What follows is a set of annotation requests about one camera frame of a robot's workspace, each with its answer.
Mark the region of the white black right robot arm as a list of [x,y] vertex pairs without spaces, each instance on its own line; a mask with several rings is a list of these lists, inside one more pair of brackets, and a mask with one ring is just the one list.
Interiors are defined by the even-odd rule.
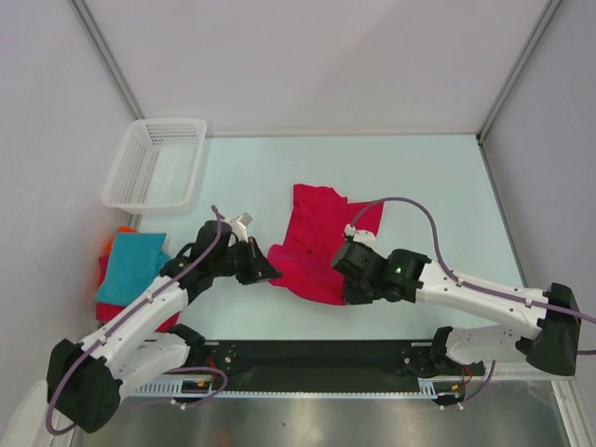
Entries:
[[519,359],[544,373],[576,372],[581,317],[574,293],[565,285],[553,283],[542,291],[472,284],[424,254],[396,249],[383,257],[355,241],[336,252],[332,268],[343,277],[348,305],[406,301],[442,305],[492,321],[490,327],[472,330],[438,329],[429,361],[439,373],[480,361]]

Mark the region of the crimson red t shirt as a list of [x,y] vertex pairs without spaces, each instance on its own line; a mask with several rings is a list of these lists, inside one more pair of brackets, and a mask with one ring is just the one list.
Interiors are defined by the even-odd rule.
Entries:
[[343,305],[343,277],[332,269],[332,257],[345,242],[345,227],[365,207],[331,187],[295,184],[284,241],[267,253],[281,274],[270,284],[311,302]]

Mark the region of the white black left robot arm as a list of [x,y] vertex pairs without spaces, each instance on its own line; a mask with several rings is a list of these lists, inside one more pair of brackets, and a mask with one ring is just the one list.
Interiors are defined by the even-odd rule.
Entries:
[[77,343],[60,341],[47,368],[46,428],[55,412],[73,427],[93,433],[115,414],[136,389],[168,372],[200,372],[224,378],[209,361],[205,339],[177,323],[164,333],[157,328],[183,311],[214,279],[233,277],[241,285],[279,278],[280,273],[248,233],[249,214],[217,216],[199,229],[159,270],[149,286],[124,311]]

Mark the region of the white perforated plastic basket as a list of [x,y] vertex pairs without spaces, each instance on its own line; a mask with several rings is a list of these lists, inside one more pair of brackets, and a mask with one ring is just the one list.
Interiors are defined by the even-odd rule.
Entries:
[[132,122],[117,150],[102,204],[137,214],[183,214],[197,192],[207,122],[160,117]]

